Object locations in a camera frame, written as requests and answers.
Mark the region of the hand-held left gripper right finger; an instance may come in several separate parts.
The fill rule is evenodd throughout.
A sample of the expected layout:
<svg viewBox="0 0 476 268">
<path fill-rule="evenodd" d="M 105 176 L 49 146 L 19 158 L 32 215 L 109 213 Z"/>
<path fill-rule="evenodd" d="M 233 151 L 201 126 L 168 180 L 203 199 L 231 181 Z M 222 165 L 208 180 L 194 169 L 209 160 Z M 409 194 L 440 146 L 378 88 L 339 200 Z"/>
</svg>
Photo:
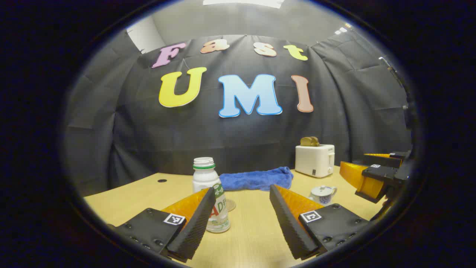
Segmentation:
<svg viewBox="0 0 476 268">
<path fill-rule="evenodd" d="M 340 247 L 370 223 L 340 204 L 322 206 L 279 185 L 270 186 L 269 199 L 293 258 L 303 261 Z"/>
</svg>

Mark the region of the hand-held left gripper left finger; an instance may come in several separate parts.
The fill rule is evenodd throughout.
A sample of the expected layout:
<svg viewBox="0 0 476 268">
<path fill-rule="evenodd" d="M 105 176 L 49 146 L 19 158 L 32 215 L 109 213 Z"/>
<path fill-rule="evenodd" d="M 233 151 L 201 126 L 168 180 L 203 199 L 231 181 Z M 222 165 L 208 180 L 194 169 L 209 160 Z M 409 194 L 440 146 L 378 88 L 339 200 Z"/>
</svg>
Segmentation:
<svg viewBox="0 0 476 268">
<path fill-rule="evenodd" d="M 215 202 L 214 188 L 207 187 L 164 209 L 146 208 L 124 224 L 108 226 L 136 249 L 188 261 L 204 236 Z"/>
</svg>

